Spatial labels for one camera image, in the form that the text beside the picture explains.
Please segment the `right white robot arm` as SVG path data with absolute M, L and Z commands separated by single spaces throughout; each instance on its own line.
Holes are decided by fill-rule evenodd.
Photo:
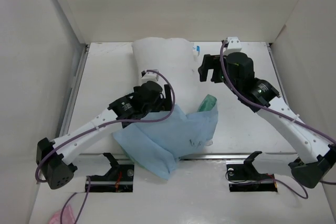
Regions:
M 242 104 L 272 125 L 296 151 L 289 155 L 255 151 L 241 164 L 228 165 L 234 171 L 233 181 L 263 180 L 267 174 L 279 174 L 307 188 L 321 182 L 335 165 L 335 145 L 309 129 L 268 81 L 255 77 L 253 60 L 242 52 L 204 55 L 198 68 L 201 82 L 207 80 L 210 69 L 213 83 L 226 84 Z

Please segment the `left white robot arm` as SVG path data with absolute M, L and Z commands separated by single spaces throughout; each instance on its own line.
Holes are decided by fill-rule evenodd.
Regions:
M 35 178 L 52 190 L 69 183 L 78 166 L 74 160 L 94 143 L 111 134 L 112 125 L 126 128 L 132 123 L 157 123 L 166 120 L 175 106 L 175 92 L 167 83 L 160 86 L 154 81 L 133 88 L 108 105 L 93 120 L 54 140 L 43 138 L 37 143 Z

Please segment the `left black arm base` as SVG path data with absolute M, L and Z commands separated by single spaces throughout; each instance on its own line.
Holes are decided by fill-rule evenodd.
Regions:
M 131 161 L 118 161 L 111 153 L 103 153 L 102 175 L 94 174 L 86 179 L 85 192 L 90 193 L 132 193 L 134 164 Z

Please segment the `white pillow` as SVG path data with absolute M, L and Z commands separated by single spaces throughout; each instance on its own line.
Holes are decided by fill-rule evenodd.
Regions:
M 204 95 L 198 90 L 199 74 L 194 44 L 183 38 L 143 38 L 132 43 L 138 70 L 164 75 L 175 92 L 176 104 L 186 113 L 197 112 Z

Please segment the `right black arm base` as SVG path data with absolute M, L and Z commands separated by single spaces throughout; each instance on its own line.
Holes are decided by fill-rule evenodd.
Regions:
M 274 174 L 259 173 L 253 166 L 254 159 L 262 154 L 256 151 L 244 160 L 228 161 L 225 178 L 229 182 L 231 193 L 244 192 L 278 192 Z

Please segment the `light blue pillowcase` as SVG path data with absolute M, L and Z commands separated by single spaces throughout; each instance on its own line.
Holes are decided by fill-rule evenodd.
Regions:
M 207 95 L 195 113 L 185 114 L 176 105 L 173 113 L 150 113 L 151 123 L 132 123 L 113 133 L 123 151 L 136 163 L 161 179 L 168 180 L 177 161 L 212 145 L 218 122 L 217 99 Z

